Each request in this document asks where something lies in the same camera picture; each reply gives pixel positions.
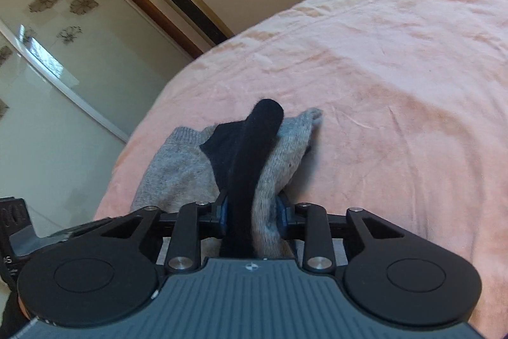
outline logo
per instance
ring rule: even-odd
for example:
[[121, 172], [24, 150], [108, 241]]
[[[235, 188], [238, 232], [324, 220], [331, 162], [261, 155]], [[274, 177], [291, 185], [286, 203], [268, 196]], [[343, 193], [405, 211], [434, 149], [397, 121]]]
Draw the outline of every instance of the logo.
[[258, 270], [259, 266], [256, 263], [250, 262], [249, 264], [245, 265], [245, 268], [248, 271], [256, 271], [256, 270]]

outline gray knit fabric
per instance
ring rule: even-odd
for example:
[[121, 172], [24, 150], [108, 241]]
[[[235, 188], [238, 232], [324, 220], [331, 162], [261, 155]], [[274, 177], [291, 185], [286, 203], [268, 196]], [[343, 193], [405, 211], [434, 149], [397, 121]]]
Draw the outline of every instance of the gray knit fabric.
[[[252, 205], [252, 233], [259, 257], [290, 257], [289, 246], [277, 231], [275, 196], [288, 184], [298, 169], [321, 120], [321, 111], [311, 108], [294, 118], [285, 118], [276, 144], [261, 172]], [[200, 149], [217, 126], [203, 131], [176, 128], [159, 149], [136, 191], [131, 211], [158, 206], [171, 212], [195, 201], [214, 202], [219, 195], [213, 168]], [[202, 256], [218, 255], [216, 240], [203, 240]]]
[[298, 117], [286, 118], [277, 133], [277, 144], [266, 161], [252, 204], [252, 235], [259, 257], [292, 257], [277, 230], [275, 196], [295, 174], [319, 125], [322, 112], [311, 108]]
[[199, 146], [211, 137], [215, 127], [203, 131], [176, 128], [148, 166], [130, 210], [158, 206], [176, 213], [184, 204], [213, 203], [219, 189], [210, 161]]

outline circular black pad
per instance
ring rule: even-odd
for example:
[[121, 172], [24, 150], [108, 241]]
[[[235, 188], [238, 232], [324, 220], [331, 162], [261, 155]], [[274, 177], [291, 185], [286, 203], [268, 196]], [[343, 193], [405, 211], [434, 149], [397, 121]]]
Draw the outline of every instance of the circular black pad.
[[128, 240], [71, 239], [35, 255], [18, 279], [32, 314], [60, 326], [90, 327], [124, 318], [157, 287], [155, 266]]
[[437, 264], [427, 260], [402, 259], [388, 267], [387, 277], [402, 290], [425, 293], [441, 287], [446, 274]]
[[108, 262], [98, 259], [77, 259], [61, 265], [55, 271], [55, 281], [64, 290], [88, 293], [106, 287], [115, 270]]
[[373, 240], [344, 272], [348, 294], [375, 317], [408, 327], [467, 320], [482, 290], [478, 272], [458, 255], [415, 239]]

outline bedsheet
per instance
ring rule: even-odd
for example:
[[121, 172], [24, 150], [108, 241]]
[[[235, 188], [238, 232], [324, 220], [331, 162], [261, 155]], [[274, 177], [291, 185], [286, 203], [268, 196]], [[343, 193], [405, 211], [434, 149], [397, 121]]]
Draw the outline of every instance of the bedsheet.
[[129, 212], [174, 128], [243, 119], [261, 98], [324, 113], [294, 202], [362, 206], [470, 260], [471, 323], [508, 332], [508, 0], [307, 0], [248, 29], [169, 82], [96, 217]]

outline ribbed surface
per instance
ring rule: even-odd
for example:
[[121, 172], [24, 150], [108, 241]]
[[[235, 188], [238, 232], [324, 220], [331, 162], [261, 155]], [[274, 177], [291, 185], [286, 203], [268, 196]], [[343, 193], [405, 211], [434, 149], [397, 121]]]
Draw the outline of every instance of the ribbed surface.
[[210, 259], [172, 276], [153, 303], [119, 323], [64, 329], [37, 322], [22, 339], [478, 339], [466, 324], [435, 332], [397, 330], [370, 320], [330, 277], [293, 260]]

